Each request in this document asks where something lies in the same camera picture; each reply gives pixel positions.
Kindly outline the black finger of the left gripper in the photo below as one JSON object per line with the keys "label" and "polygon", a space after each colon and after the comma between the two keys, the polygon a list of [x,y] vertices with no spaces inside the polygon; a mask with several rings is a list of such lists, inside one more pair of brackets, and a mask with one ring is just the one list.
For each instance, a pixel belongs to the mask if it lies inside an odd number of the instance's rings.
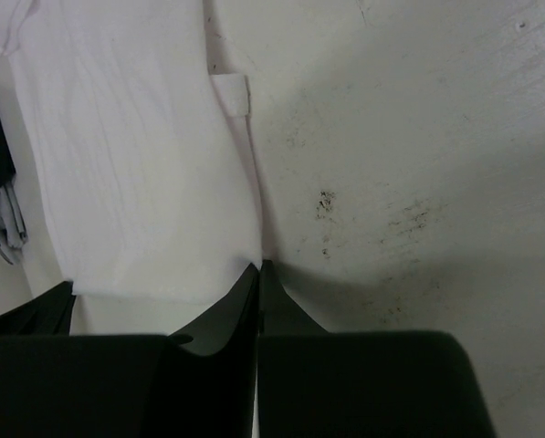
{"label": "black finger of the left gripper", "polygon": [[76,298],[73,283],[61,282],[0,315],[0,336],[68,335]]}

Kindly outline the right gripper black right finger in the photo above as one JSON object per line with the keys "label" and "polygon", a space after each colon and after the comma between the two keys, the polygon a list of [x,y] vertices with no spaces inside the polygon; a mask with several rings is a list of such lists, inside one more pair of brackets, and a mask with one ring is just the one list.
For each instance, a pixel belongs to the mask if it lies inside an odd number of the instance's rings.
{"label": "right gripper black right finger", "polygon": [[439,331],[332,333],[259,274],[257,416],[263,437],[492,437],[471,361]]}

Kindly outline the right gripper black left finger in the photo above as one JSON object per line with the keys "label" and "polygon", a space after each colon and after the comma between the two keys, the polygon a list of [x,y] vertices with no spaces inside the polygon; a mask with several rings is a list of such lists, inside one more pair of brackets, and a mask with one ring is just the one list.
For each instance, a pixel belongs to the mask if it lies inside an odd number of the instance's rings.
{"label": "right gripper black left finger", "polygon": [[0,337],[0,437],[248,437],[258,277],[170,336]]}

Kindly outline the white tank top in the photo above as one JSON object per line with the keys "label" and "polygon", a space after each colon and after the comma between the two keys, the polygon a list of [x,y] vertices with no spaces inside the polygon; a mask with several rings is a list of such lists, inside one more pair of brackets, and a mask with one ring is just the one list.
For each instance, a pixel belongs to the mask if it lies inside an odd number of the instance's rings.
{"label": "white tank top", "polygon": [[211,303],[259,266],[247,93],[199,1],[0,1],[48,234],[79,295]]}

